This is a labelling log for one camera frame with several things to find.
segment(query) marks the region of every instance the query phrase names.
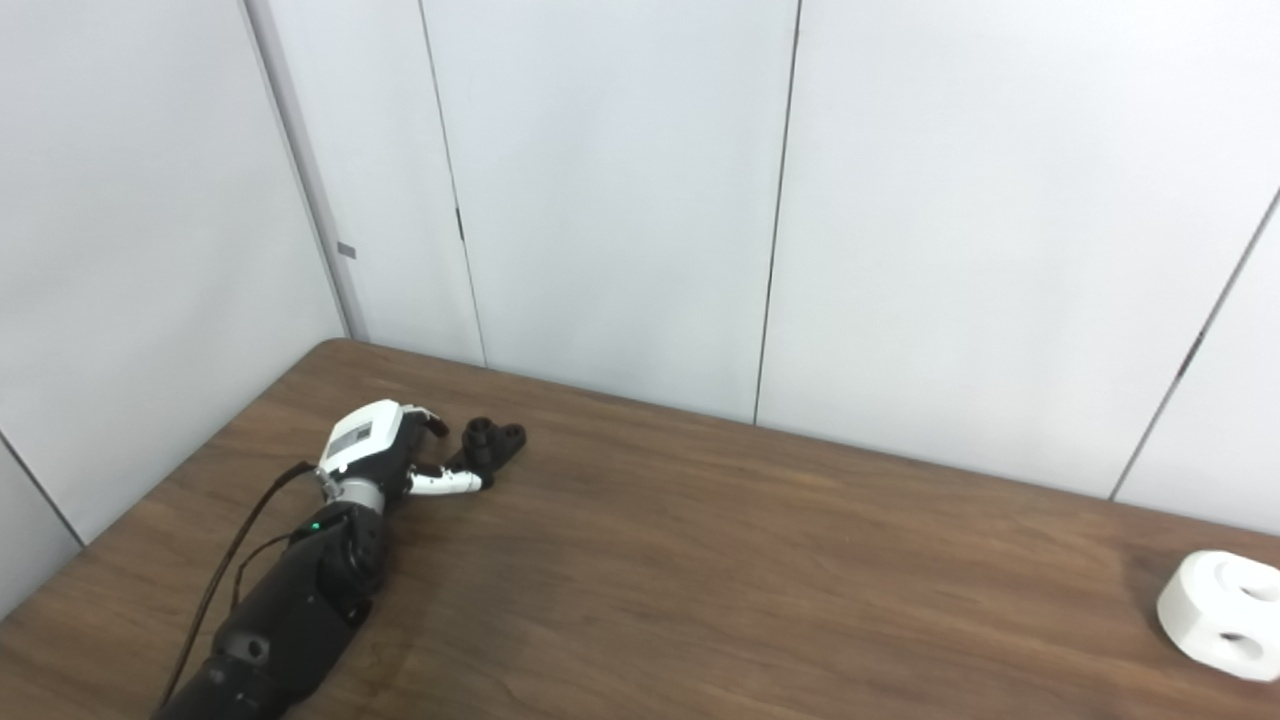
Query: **white wall panel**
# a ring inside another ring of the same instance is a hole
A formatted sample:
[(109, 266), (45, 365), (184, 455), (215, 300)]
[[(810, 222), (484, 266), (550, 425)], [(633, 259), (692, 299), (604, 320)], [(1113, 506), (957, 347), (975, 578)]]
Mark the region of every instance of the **white wall panel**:
[(762, 424), (1106, 495), (1280, 183), (1280, 5), (809, 0)]
[(79, 550), (9, 448), (0, 445), (0, 618)]
[(1280, 220), (1268, 225), (1116, 500), (1280, 536)]
[(795, 1), (424, 8), (490, 366), (750, 420)]
[(251, 8), (352, 333), (483, 364), (417, 1)]
[(0, 428), (91, 538), (333, 291), (237, 0), (0, 4)]

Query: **black cable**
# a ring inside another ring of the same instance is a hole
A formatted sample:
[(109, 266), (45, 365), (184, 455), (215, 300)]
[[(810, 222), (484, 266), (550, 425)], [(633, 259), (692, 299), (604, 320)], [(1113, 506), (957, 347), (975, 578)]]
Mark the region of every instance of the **black cable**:
[(191, 655), (191, 647), (196, 644), (196, 634), (200, 632), (200, 624), (205, 619), (205, 614), (209, 612), (209, 603), (214, 600), (214, 592), (218, 589), (218, 583), (227, 574), (227, 568), (232, 564), (232, 559), (236, 557), (236, 551), (239, 550), (242, 542), (244, 542), (244, 536), (248, 534), (248, 529), (253, 527), (253, 521), (270, 502), (271, 497), (289, 484), (289, 480), (315, 470), (316, 466), (310, 462), (298, 462), (293, 468), (285, 470), (283, 475), (275, 478), (271, 487), (266, 488), (262, 497), (259, 498), (257, 505), (253, 506), (248, 512), (248, 518), (244, 519), (244, 524), (236, 533), (232, 539), (232, 544), (227, 548), (227, 553), (223, 555), (221, 562), (218, 564), (218, 569), (214, 570), (214, 577), (209, 579), (209, 587), (205, 588), (205, 596), (200, 598), (200, 605), (196, 607), (196, 616), (191, 620), (191, 628), (187, 629), (187, 639), (182, 643), (182, 650), (178, 651), (178, 660), (173, 665), (173, 673), (169, 675), (169, 682), (165, 683), (164, 693), (160, 694), (160, 703), (156, 705), (156, 711), (159, 712), (165, 705), (169, 703), (169, 698), (173, 697), (173, 691), (178, 687), (178, 680), (182, 678), (182, 670), (187, 665), (187, 657)]
[(264, 542), (262, 544), (255, 547), (253, 552), (250, 552), (248, 556), (244, 557), (244, 560), (241, 561), (239, 568), (236, 569), (236, 583), (232, 584), (232, 610), (236, 610), (236, 606), (239, 605), (239, 585), (241, 585), (241, 582), (244, 579), (244, 568), (248, 568), (248, 564), (252, 562), (253, 559), (257, 557), (259, 553), (262, 552), (264, 550), (271, 547), (275, 543), (284, 542), (284, 541), (287, 541), (287, 539), (289, 539), (292, 537), (293, 537), (293, 533), (285, 533), (283, 536), (275, 536), (274, 538), (271, 538), (271, 539)]

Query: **wooden table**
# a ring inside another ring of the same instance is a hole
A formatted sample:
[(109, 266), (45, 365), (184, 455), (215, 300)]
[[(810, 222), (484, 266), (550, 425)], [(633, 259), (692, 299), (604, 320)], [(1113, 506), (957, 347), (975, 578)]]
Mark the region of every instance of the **wooden table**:
[[(1152, 614), (1188, 552), (1280, 564), (1277, 538), (334, 341), (0, 625), (0, 716), (146, 717), (266, 483), (383, 397), (530, 445), (493, 491), (393, 518), (389, 587), (291, 719), (1280, 711), (1280, 685), (1192, 662)], [(246, 546), (317, 501), (296, 483)]]

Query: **white cylindrical block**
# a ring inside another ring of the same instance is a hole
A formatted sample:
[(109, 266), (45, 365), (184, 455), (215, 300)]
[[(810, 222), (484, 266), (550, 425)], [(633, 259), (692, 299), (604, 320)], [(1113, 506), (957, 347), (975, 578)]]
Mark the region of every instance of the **white cylindrical block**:
[(1193, 552), (1156, 611), (1192, 660), (1245, 680), (1280, 678), (1280, 570), (1220, 550)]

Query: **prosthetic hand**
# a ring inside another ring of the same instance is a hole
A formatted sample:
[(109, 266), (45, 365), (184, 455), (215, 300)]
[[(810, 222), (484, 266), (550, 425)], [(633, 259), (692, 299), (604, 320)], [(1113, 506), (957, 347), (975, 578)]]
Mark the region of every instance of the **prosthetic hand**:
[(448, 462), (419, 466), (424, 429), (449, 432), (429, 410), (393, 400), (334, 425), (315, 470), (325, 506), (288, 536), (280, 559), (218, 629), (198, 673), (154, 720), (274, 720), (308, 697), (383, 584), (387, 515), (408, 496), (486, 489), (525, 446), (522, 427), (476, 418)]

